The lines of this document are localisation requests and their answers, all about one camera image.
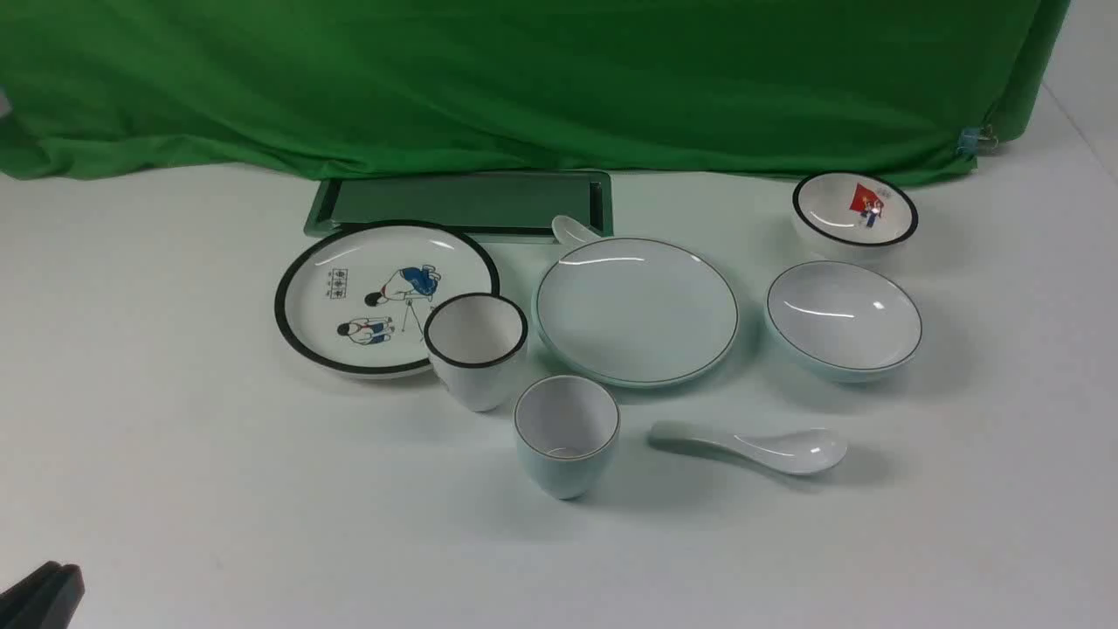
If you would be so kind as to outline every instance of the light blue cup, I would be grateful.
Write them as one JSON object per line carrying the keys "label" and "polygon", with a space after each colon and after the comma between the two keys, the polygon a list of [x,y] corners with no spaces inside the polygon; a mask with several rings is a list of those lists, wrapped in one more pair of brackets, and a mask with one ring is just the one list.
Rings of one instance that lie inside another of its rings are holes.
{"label": "light blue cup", "polygon": [[769,286],[765,325],[802,368],[841,383],[892,374],[912,360],[923,326],[899,285],[854,264],[805,261]]}
{"label": "light blue cup", "polygon": [[601,385],[579,377],[543,379],[520,397],[517,456],[528,476],[560,501],[586,494],[617,448],[620,412]]}

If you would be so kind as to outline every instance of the white spoon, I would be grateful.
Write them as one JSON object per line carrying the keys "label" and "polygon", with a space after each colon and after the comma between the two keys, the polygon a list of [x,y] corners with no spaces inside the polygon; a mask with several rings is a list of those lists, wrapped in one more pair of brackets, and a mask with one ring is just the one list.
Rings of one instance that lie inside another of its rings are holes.
{"label": "white spoon", "polygon": [[589,227],[563,213],[551,219],[551,232],[557,240],[567,246],[585,245],[601,239],[601,236],[591,231]]}
{"label": "white spoon", "polygon": [[846,456],[846,440],[816,428],[779,437],[751,438],[688,422],[663,421],[648,431],[648,445],[697,444],[723,450],[778,473],[807,476],[839,465]]}

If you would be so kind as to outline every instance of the saucer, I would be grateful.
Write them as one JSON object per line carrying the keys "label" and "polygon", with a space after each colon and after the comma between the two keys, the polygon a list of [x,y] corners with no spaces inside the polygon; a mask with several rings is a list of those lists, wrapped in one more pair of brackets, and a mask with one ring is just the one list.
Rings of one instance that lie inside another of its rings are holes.
{"label": "saucer", "polygon": [[540,339],[587,378],[635,389],[698,378],[729,353],[738,303],[698,255],[660,240],[605,238],[566,254],[533,301]]}
{"label": "saucer", "polygon": [[500,289],[496,266],[463,232],[386,220],[315,242],[276,288],[280,332],[335,372],[388,380],[430,370],[424,325],[439,303]]}

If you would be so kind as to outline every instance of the white cup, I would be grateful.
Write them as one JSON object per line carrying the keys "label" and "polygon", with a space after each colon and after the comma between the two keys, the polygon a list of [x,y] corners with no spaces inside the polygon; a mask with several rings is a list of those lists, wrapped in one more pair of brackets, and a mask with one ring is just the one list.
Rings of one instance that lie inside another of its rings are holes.
{"label": "white cup", "polygon": [[617,449],[617,402],[584,378],[543,379],[520,397],[514,416],[520,464],[540,489],[560,501],[589,490]]}
{"label": "white cup", "polygon": [[528,318],[515,303],[459,294],[432,311],[423,336],[435,373],[466,409],[490,411],[514,393],[528,354]]}

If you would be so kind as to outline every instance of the green cloth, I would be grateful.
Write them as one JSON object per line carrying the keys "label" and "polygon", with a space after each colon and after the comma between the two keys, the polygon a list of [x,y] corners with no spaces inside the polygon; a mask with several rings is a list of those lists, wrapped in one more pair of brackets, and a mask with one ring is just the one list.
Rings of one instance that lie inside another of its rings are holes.
{"label": "green cloth", "polygon": [[1027,122],[1069,0],[3,0],[0,170],[244,161],[915,183]]}

